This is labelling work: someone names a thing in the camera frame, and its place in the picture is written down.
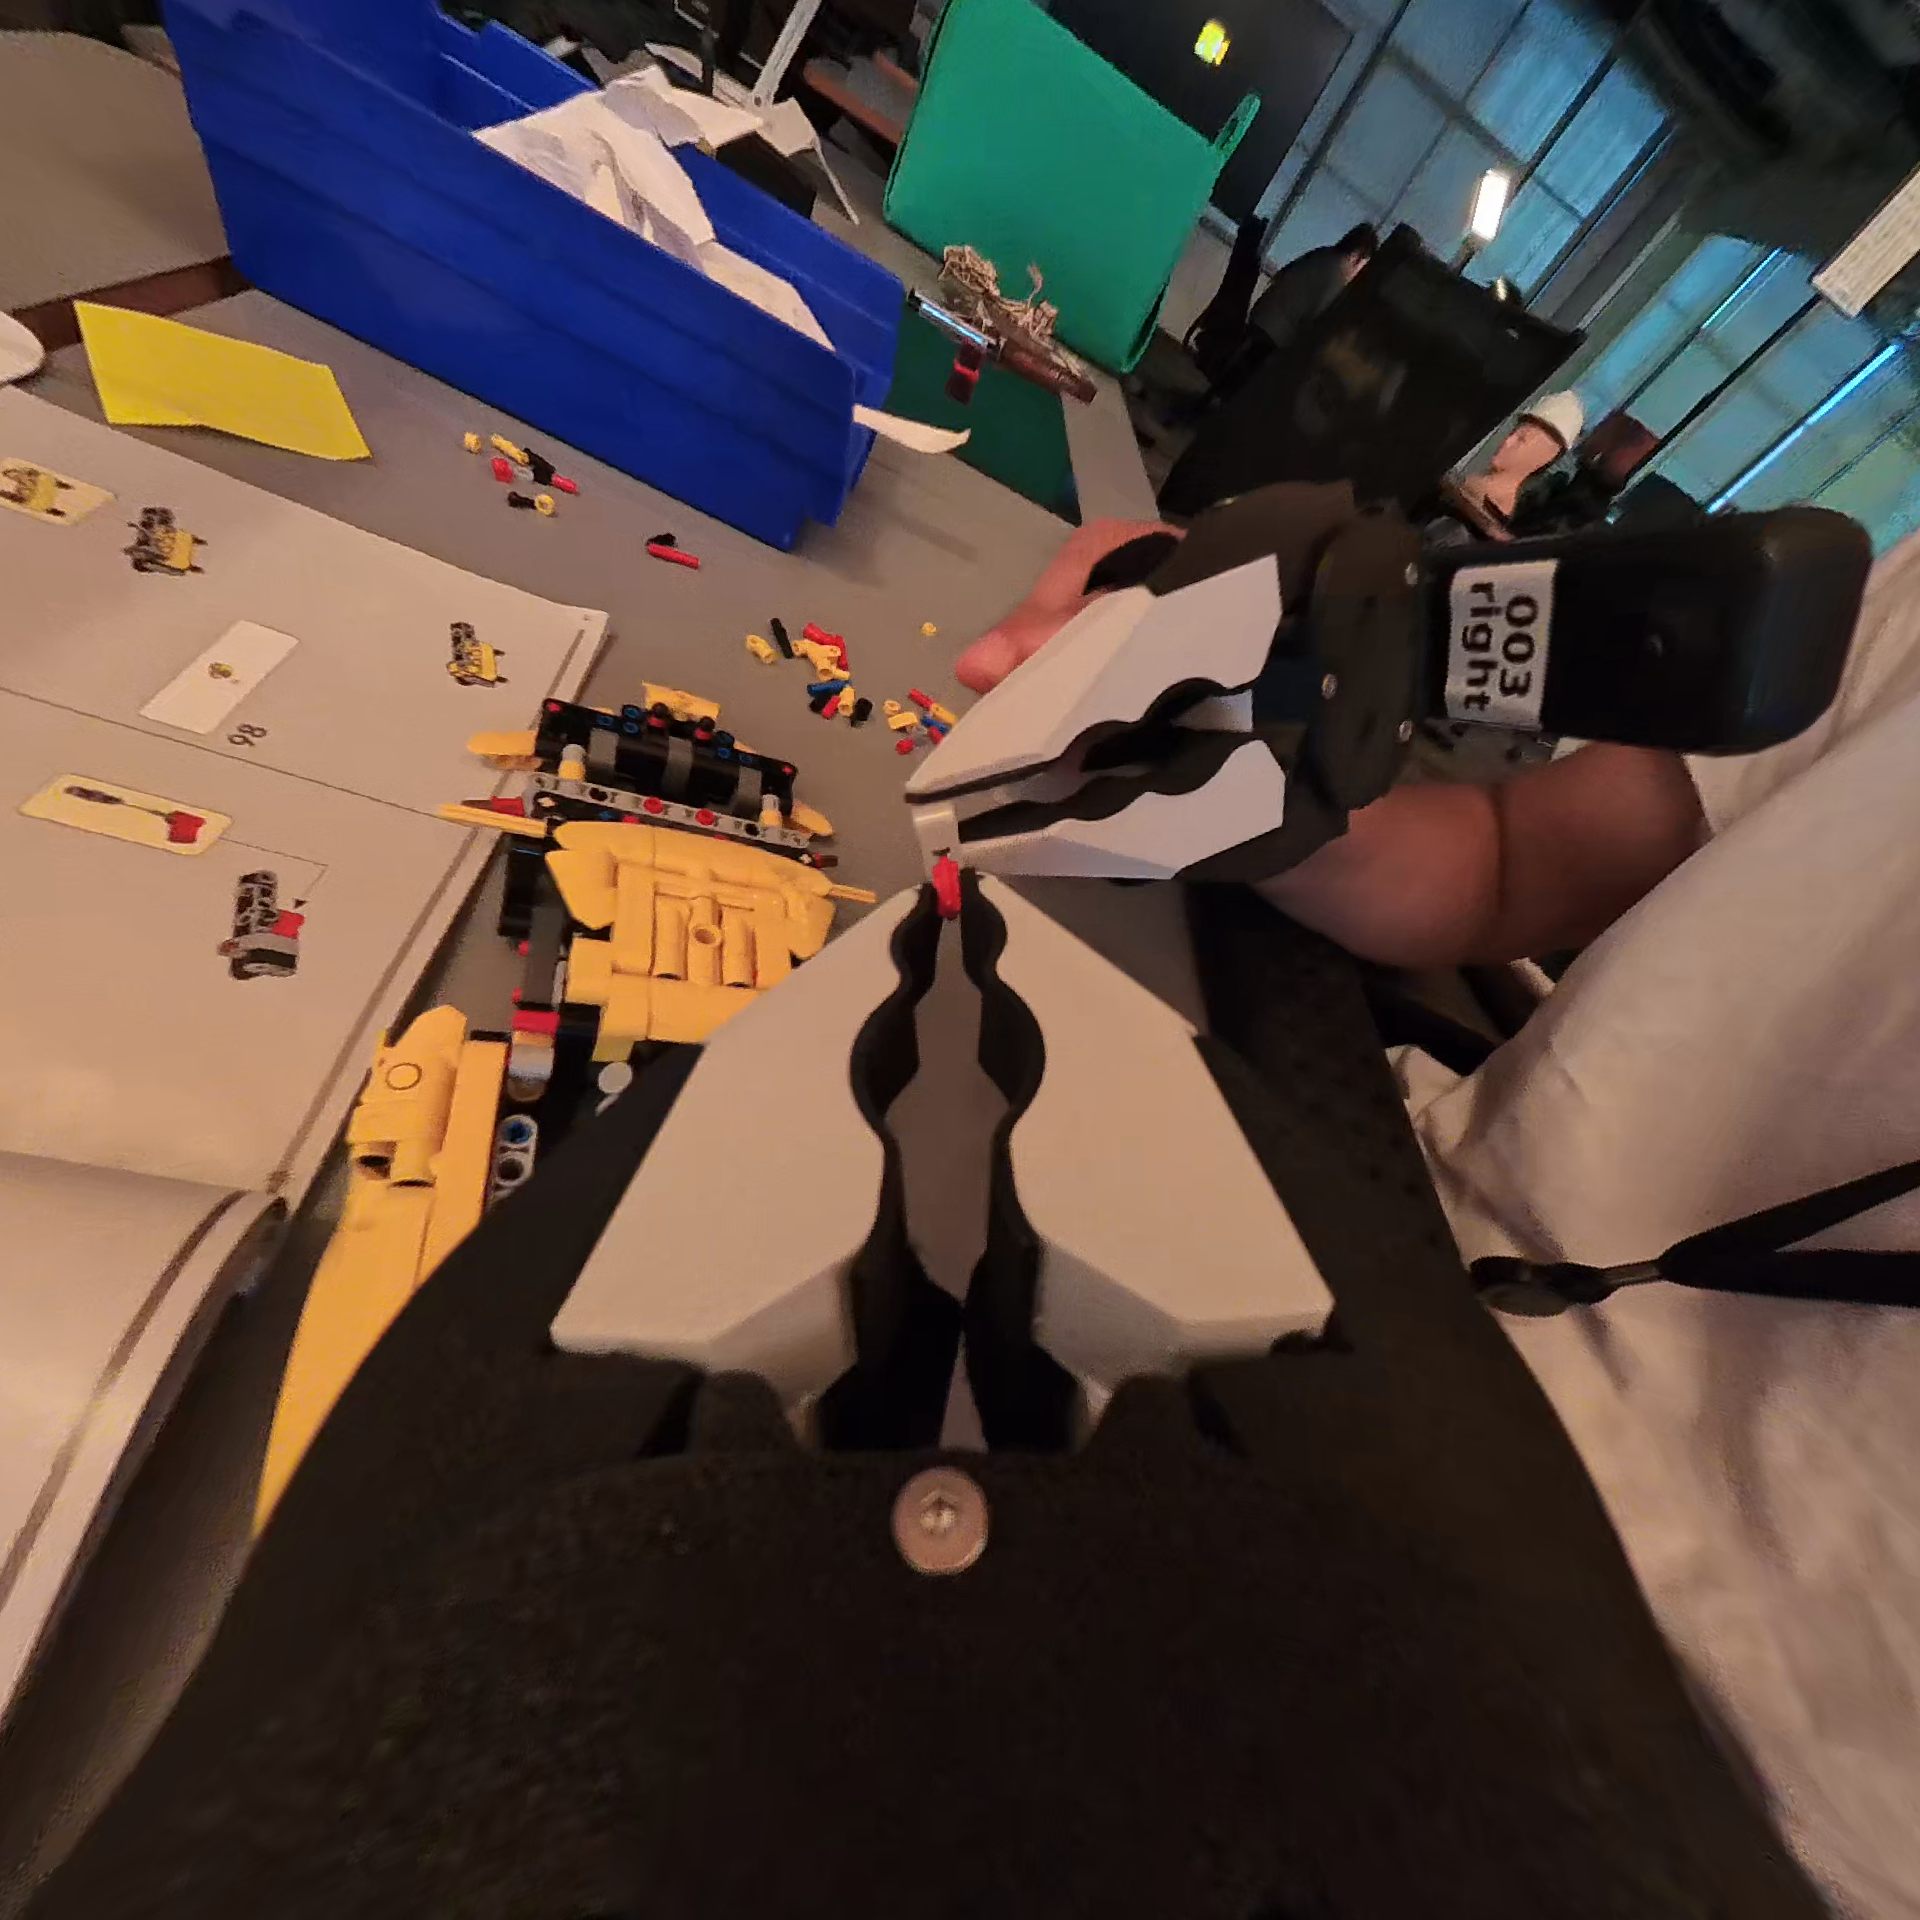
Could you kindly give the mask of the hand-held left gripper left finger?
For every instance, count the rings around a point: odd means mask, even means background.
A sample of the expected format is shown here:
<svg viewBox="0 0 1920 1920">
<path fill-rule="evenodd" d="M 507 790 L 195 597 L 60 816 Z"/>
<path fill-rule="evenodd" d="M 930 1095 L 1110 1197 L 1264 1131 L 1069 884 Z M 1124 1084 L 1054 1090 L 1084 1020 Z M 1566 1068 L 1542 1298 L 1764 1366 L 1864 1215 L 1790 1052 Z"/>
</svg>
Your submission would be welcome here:
<svg viewBox="0 0 1920 1920">
<path fill-rule="evenodd" d="M 943 1410 L 943 1287 L 890 1125 L 940 943 L 935 887 L 907 887 L 718 1028 L 550 1324 L 559 1350 L 749 1374 L 813 1413 Z"/>
</svg>

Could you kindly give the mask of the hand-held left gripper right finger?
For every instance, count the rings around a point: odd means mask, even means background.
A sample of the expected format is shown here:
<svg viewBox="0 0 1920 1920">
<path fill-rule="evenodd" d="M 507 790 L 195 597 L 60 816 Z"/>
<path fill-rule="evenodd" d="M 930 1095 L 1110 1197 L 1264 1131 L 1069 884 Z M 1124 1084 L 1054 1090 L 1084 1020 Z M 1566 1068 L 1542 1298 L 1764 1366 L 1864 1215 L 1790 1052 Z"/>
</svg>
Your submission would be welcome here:
<svg viewBox="0 0 1920 1920">
<path fill-rule="evenodd" d="M 1004 1099 L 966 1295 L 979 1405 L 1094 1405 L 1319 1342 L 1333 1290 L 1184 1014 L 995 875 L 965 875 L 979 1063 Z"/>
</svg>

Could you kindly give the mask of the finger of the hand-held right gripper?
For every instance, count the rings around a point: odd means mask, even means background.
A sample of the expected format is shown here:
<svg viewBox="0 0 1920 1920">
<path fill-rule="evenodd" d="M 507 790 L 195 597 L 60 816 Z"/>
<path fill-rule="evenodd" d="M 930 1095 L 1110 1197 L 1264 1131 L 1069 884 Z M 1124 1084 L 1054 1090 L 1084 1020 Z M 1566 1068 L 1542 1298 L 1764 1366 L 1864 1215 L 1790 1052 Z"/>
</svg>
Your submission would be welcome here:
<svg viewBox="0 0 1920 1920">
<path fill-rule="evenodd" d="M 1069 798 L 1089 760 L 1167 696 L 1248 688 L 1285 615 L 1281 562 L 1263 553 L 1192 583 L 1109 590 L 983 694 L 907 782 L 913 805 Z"/>
<path fill-rule="evenodd" d="M 1285 826 L 1285 762 L 1252 733 L 1194 732 L 1165 766 L 1102 774 L 1063 798 L 1041 782 L 911 801 L 926 864 L 1001 879 L 1165 881 Z"/>
</svg>

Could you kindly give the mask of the yellow toy car model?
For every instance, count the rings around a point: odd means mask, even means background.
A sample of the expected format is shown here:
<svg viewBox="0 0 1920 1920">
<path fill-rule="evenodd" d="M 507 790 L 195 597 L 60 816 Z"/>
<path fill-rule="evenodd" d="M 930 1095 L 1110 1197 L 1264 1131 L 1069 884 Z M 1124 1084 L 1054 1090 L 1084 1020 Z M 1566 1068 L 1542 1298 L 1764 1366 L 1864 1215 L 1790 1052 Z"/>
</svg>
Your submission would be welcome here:
<svg viewBox="0 0 1920 1920">
<path fill-rule="evenodd" d="M 519 959 L 505 1026 L 432 1005 L 383 1034 L 342 1134 L 338 1222 L 307 1287 L 254 1495 L 262 1534 L 354 1374 L 485 1215 L 527 1188 L 640 1054 L 706 1044 L 827 948 L 835 828 L 798 770 L 718 704 L 549 697 L 472 732 L 502 777 L 446 821 L 502 844 L 497 930 Z"/>
</svg>

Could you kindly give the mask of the person's right forearm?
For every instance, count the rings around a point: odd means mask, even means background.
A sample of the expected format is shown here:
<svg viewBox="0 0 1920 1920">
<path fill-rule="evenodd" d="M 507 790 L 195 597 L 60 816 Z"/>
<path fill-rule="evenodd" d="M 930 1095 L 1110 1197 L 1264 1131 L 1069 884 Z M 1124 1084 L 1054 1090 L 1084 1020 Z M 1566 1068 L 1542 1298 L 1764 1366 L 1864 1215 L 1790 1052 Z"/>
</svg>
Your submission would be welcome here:
<svg viewBox="0 0 1920 1920">
<path fill-rule="evenodd" d="M 1587 948 L 1707 838 L 1681 755 L 1592 742 L 1509 780 L 1396 786 L 1254 890 L 1362 961 L 1492 965 Z"/>
</svg>

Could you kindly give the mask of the person's right hand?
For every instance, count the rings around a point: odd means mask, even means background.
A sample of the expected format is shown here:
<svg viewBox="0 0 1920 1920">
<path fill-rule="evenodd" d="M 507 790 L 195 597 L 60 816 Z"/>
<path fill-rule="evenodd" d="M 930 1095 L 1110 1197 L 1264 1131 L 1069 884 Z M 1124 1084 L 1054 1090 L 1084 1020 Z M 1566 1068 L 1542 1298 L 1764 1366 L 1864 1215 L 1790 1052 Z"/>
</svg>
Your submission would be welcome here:
<svg viewBox="0 0 1920 1920">
<path fill-rule="evenodd" d="M 1075 528 L 1026 596 L 962 652 L 959 684 L 993 692 L 1086 605 L 1146 582 L 1182 540 L 1184 529 L 1153 519 L 1109 515 Z"/>
</svg>

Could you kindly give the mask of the dark green mat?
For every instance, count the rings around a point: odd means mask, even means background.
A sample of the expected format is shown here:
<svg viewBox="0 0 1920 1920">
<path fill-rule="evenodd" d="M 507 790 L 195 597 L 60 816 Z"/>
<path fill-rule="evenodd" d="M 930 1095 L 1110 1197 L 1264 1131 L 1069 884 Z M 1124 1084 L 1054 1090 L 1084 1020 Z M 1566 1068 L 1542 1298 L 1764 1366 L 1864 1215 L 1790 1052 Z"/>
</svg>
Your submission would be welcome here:
<svg viewBox="0 0 1920 1920">
<path fill-rule="evenodd" d="M 885 410 L 945 430 L 966 430 L 961 464 L 993 478 L 1069 525 L 1082 523 L 1082 503 L 1069 443 L 1070 402 L 998 361 L 979 372 L 972 396 L 949 393 L 957 342 L 905 307 L 896 361 Z"/>
</svg>

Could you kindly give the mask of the scatter of colourful small pins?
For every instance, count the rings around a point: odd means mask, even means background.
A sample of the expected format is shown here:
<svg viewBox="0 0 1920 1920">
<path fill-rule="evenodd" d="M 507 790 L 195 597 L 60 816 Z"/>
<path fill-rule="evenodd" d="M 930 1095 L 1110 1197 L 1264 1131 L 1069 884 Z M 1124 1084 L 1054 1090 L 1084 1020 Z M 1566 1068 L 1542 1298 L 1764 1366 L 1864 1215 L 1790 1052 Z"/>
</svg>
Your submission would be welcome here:
<svg viewBox="0 0 1920 1920">
<path fill-rule="evenodd" d="M 583 461 L 572 452 L 553 460 L 524 435 L 486 428 L 465 428 L 461 443 L 469 458 L 492 470 L 502 498 L 516 511 L 549 523 L 580 496 Z M 645 489 L 643 499 L 640 531 L 621 549 L 622 558 L 638 563 L 643 583 L 661 585 L 670 569 L 706 573 L 709 553 L 716 549 L 716 519 L 697 515 L 664 491 Z M 637 718 L 643 728 L 657 720 L 685 722 L 705 735 L 727 729 L 728 714 L 718 697 L 706 694 L 718 654 L 697 648 L 701 628 L 672 623 L 670 615 L 685 609 L 685 599 L 670 591 L 650 601 L 645 619 L 629 628 L 608 621 L 606 635 L 615 641 L 616 658 L 589 672 L 589 722 Z M 818 621 L 794 623 L 771 615 L 738 628 L 721 625 L 721 633 L 733 635 L 747 660 L 803 673 L 811 688 L 809 702 L 828 715 L 860 723 L 875 708 L 853 686 L 850 650 L 841 631 Z"/>
</svg>

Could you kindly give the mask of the small toy ship model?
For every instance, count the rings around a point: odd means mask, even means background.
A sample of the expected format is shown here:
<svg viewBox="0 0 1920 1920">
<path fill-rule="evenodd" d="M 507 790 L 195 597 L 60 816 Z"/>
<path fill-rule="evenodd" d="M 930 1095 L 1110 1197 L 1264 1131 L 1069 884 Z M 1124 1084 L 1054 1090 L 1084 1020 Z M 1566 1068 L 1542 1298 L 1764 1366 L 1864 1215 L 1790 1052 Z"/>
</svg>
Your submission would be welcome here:
<svg viewBox="0 0 1920 1920">
<path fill-rule="evenodd" d="M 951 345 L 947 393 L 953 402 L 971 404 L 987 367 L 1010 372 L 1064 402 L 1097 399 L 1091 367 L 1059 335 L 1059 306 L 1045 299 L 1041 268 L 1032 263 L 1026 273 L 1026 293 L 1010 298 L 987 254 L 955 244 L 943 250 L 930 291 L 907 289 L 907 310 Z"/>
</svg>

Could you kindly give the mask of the black office chair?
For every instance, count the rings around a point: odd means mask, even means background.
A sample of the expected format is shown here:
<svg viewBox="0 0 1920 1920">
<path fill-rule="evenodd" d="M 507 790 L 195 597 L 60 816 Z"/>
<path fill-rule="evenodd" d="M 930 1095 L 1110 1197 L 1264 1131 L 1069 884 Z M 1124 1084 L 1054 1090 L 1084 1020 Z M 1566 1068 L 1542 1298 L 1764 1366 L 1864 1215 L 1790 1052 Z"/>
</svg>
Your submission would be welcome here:
<svg viewBox="0 0 1920 1920">
<path fill-rule="evenodd" d="M 1583 339 L 1463 276 L 1400 223 L 1293 344 L 1199 424 L 1158 507 L 1190 518 L 1272 483 L 1349 481 L 1362 503 L 1413 510 Z"/>
</svg>

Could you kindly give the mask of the person's white shirt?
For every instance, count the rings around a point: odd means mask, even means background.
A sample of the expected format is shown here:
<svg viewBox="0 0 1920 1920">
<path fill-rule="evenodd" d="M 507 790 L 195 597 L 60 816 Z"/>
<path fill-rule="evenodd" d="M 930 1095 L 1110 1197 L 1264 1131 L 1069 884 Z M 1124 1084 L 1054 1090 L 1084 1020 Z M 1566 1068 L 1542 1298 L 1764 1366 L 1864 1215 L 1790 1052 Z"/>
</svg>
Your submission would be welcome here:
<svg viewBox="0 0 1920 1920">
<path fill-rule="evenodd" d="M 1831 714 L 1693 760 L 1702 845 L 1475 1075 L 1404 1068 L 1466 1258 L 1647 1259 L 1916 1160 L 1916 646 L 1911 535 Z M 1506 1326 L 1831 1907 L 1916 1916 L 1916 1310 L 1644 1285 Z"/>
</svg>

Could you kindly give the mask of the green plastic bin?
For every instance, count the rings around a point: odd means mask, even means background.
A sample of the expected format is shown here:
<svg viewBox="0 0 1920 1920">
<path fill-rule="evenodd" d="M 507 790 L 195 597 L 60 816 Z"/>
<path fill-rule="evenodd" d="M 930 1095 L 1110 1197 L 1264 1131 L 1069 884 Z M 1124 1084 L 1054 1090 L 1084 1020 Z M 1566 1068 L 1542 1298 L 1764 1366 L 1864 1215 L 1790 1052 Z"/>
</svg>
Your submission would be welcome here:
<svg viewBox="0 0 1920 1920">
<path fill-rule="evenodd" d="M 1039 269 L 1064 344 L 1129 374 L 1258 112 L 1248 91 L 1205 138 L 1042 5 L 951 1 L 883 215 L 930 255 L 971 245 L 1002 286 Z"/>
</svg>

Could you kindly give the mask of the grey instruction booklet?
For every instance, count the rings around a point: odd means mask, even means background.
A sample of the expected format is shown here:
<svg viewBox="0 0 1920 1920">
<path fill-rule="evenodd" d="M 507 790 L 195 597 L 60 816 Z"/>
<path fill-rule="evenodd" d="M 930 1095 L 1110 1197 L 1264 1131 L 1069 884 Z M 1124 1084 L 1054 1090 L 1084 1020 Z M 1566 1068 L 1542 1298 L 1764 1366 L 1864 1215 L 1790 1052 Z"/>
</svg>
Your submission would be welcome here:
<svg viewBox="0 0 1920 1920">
<path fill-rule="evenodd" d="M 4 1710 L 606 611 L 4 389 Z"/>
</svg>

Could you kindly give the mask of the crumpled white paper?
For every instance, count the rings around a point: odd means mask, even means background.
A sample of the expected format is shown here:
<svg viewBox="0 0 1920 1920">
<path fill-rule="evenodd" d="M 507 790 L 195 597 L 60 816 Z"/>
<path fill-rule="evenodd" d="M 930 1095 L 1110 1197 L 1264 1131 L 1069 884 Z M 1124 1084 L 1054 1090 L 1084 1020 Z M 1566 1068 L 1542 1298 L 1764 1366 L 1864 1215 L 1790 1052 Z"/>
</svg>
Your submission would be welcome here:
<svg viewBox="0 0 1920 1920">
<path fill-rule="evenodd" d="M 674 85 L 643 66 L 553 107 L 486 125 L 477 138 L 536 177 L 595 208 L 711 281 L 823 348 L 830 335 L 798 288 L 728 248 L 686 165 L 760 139 L 779 157 L 820 157 L 797 103 L 736 105 Z"/>
</svg>

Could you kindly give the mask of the blue plastic bin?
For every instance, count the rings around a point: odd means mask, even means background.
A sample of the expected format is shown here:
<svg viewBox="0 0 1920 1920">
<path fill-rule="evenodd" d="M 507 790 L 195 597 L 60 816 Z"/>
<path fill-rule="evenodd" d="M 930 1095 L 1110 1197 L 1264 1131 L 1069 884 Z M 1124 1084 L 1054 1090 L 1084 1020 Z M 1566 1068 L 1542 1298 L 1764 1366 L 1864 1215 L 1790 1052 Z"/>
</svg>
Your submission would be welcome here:
<svg viewBox="0 0 1920 1920">
<path fill-rule="evenodd" d="M 718 240 L 827 345 L 486 146 L 587 79 L 427 1 L 175 1 L 228 252 L 256 288 L 788 549 L 838 521 L 894 388 L 900 276 L 692 155 Z"/>
</svg>

